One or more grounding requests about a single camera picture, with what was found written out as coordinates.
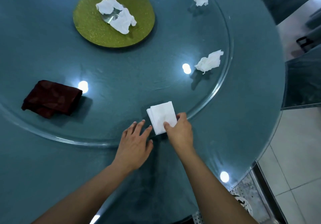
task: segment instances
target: person's left arm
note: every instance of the person's left arm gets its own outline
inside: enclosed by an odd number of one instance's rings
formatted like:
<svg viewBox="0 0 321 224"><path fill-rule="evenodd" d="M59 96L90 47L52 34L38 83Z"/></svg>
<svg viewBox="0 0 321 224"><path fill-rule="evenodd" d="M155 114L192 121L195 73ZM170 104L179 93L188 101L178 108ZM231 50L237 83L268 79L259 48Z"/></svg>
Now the person's left arm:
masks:
<svg viewBox="0 0 321 224"><path fill-rule="evenodd" d="M145 121L134 122L121 137L114 161L75 192L59 201L32 224L89 224L105 200L134 170L141 167L153 149L146 144L152 126L140 135Z"/></svg>

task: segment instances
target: white tissue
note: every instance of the white tissue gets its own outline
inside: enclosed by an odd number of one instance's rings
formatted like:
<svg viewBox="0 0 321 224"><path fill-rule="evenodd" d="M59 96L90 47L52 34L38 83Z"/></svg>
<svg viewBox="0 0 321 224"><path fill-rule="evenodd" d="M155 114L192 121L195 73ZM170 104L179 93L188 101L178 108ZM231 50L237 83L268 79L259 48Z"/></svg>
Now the white tissue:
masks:
<svg viewBox="0 0 321 224"><path fill-rule="evenodd" d="M163 126L164 122L168 122L171 127L174 127L177 123L174 107L171 101L156 106L151 106L149 109L147 109L147 114L150 118L156 135L166 132Z"/></svg>
<svg viewBox="0 0 321 224"><path fill-rule="evenodd" d="M123 5L116 0L102 0L96 4L96 8L101 14L111 14L114 8L120 10L118 18L112 20L110 25L122 34L128 34L129 26L135 26L137 24L134 16L129 13L128 8L123 7Z"/></svg>
<svg viewBox="0 0 321 224"><path fill-rule="evenodd" d="M195 68L197 70L200 70L203 72L203 74L206 71L211 70L212 68L216 68L220 65L221 60L220 56L222 56L224 52L222 50L219 50L217 52L213 52L210 55L208 55L208 58L202 58L197 65L195 65Z"/></svg>
<svg viewBox="0 0 321 224"><path fill-rule="evenodd" d="M194 0L194 2L196 2L196 6L208 5L208 0Z"/></svg>

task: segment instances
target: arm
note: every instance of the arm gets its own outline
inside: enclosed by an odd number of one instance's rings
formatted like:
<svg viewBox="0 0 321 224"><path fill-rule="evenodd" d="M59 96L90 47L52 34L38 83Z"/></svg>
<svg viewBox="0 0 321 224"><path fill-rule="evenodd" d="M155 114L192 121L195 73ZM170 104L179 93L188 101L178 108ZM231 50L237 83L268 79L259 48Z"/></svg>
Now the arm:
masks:
<svg viewBox="0 0 321 224"><path fill-rule="evenodd" d="M146 144L152 127L140 136L145 121L134 122L121 137L114 161L75 192L59 201L33 224L88 224L105 200L134 170L141 167L153 149Z"/></svg>
<svg viewBox="0 0 321 224"><path fill-rule="evenodd" d="M206 224L257 224L197 155L192 126L186 113L178 114L175 127L164 123L168 138L181 160Z"/></svg>

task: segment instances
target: hand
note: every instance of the hand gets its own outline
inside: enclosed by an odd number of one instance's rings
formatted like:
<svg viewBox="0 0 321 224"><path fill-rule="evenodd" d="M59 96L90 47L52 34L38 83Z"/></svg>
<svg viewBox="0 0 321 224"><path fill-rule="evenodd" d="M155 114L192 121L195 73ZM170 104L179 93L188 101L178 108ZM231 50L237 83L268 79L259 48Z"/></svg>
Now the hand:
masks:
<svg viewBox="0 0 321 224"><path fill-rule="evenodd" d="M180 156L186 150L194 150L193 148L193 132L192 126L187 120L186 113L177 114L179 118L175 127L171 127L168 122L164 122L164 128L167 132L171 145L176 153Z"/></svg>
<svg viewBox="0 0 321 224"><path fill-rule="evenodd" d="M153 129L152 126L150 125L142 135L140 135L144 124L145 120L139 124L133 122L133 124L123 132L113 161L113 164L128 173L140 168L153 149L152 140L149 140L146 144L147 137Z"/></svg>

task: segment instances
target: person's left hand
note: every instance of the person's left hand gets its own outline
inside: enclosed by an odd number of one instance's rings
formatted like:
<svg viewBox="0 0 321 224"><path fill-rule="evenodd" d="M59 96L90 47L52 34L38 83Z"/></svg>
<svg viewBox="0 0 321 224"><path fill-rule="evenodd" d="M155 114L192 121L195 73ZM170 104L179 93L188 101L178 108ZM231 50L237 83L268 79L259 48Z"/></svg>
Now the person's left hand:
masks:
<svg viewBox="0 0 321 224"><path fill-rule="evenodd" d="M153 149L152 140L149 140L146 144L147 137L153 127L150 125L140 135L144 124L145 120L138 124L133 122L122 134L113 164L118 165L125 171L132 172L140 168Z"/></svg>

